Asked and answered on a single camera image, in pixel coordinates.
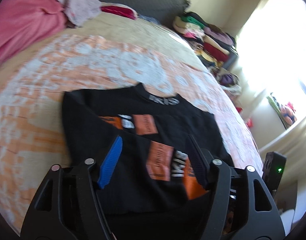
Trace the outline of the floral laundry basket with clothes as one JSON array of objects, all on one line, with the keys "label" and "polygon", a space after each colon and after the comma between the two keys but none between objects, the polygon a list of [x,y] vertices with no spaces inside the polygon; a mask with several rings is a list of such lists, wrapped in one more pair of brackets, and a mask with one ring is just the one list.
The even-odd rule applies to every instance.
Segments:
[{"label": "floral laundry basket with clothes", "polygon": [[218,73],[216,81],[228,96],[238,97],[241,95],[242,88],[236,75],[230,72]]}]

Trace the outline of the red bag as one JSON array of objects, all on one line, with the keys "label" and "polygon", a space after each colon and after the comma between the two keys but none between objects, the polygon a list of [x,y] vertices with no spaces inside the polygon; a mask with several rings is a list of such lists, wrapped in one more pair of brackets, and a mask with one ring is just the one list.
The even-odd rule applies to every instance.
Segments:
[{"label": "red bag", "polygon": [[[241,115],[242,113],[242,108],[241,107],[236,107],[236,110],[238,111],[238,113]],[[253,127],[253,121],[251,118],[248,118],[246,121],[245,121],[245,124],[248,128],[252,128]]]}]

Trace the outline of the black t-shirt with orange patches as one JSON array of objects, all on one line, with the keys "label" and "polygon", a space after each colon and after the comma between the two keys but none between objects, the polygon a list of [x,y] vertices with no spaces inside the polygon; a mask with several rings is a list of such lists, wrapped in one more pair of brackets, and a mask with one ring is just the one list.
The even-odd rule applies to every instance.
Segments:
[{"label": "black t-shirt with orange patches", "polygon": [[101,162],[115,137],[122,138],[109,184],[96,192],[117,239],[201,238],[210,198],[190,166],[187,137],[233,165],[213,114],[180,95],[150,94],[139,83],[65,92],[62,124],[72,165]]}]

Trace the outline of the white curtain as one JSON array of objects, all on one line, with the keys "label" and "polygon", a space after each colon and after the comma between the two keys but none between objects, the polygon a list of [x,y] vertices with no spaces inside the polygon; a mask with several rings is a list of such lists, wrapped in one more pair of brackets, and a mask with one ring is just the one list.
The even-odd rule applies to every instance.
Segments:
[{"label": "white curtain", "polygon": [[289,229],[306,212],[306,4],[260,0],[238,33],[242,117],[264,157],[286,157],[277,204]]}]

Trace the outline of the red pillow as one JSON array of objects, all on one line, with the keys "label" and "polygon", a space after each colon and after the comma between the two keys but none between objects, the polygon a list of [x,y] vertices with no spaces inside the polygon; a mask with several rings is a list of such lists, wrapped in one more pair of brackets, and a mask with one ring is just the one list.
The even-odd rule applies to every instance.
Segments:
[{"label": "red pillow", "polygon": [[138,18],[138,14],[134,9],[123,4],[116,4],[116,3],[104,4],[101,6],[101,11],[129,18],[131,20],[136,20]]}]

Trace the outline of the stack of folded clothes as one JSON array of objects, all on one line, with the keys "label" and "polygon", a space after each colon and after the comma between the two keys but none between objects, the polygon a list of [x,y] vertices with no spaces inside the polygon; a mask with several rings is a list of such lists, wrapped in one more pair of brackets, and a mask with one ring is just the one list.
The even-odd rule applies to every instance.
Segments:
[{"label": "stack of folded clothes", "polygon": [[175,16],[173,29],[207,68],[229,70],[239,57],[235,38],[216,25],[205,22],[195,12]]}]

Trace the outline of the pink blanket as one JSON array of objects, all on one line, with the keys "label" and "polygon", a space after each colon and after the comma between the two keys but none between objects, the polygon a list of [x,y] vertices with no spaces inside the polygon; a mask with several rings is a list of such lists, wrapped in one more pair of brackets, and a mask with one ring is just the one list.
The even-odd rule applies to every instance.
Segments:
[{"label": "pink blanket", "polygon": [[33,43],[62,31],[66,21],[56,0],[2,0],[0,66]]}]

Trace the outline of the lilac crumpled garment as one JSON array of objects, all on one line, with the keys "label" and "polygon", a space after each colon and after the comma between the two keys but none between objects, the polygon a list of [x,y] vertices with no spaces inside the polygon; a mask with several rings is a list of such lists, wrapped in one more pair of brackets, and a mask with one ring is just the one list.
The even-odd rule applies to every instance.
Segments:
[{"label": "lilac crumpled garment", "polygon": [[74,27],[82,27],[88,20],[101,13],[99,0],[56,0],[64,8],[64,14]]}]

